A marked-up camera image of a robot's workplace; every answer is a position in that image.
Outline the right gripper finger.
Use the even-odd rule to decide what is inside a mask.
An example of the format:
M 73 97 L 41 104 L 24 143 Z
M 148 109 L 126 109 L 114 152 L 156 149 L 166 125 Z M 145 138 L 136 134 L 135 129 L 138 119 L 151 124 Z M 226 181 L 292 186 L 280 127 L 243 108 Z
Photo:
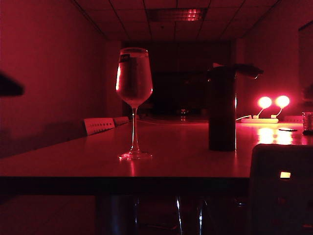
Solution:
M 304 101 L 312 101 L 313 100 L 313 84 L 310 84 L 306 88 L 304 88 Z

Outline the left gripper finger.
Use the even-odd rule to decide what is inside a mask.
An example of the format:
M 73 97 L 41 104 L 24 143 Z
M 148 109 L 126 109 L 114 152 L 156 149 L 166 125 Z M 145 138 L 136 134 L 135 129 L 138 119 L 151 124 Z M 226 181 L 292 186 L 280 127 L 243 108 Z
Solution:
M 0 73 L 0 96 L 20 96 L 24 94 L 24 86 L 7 74 Z

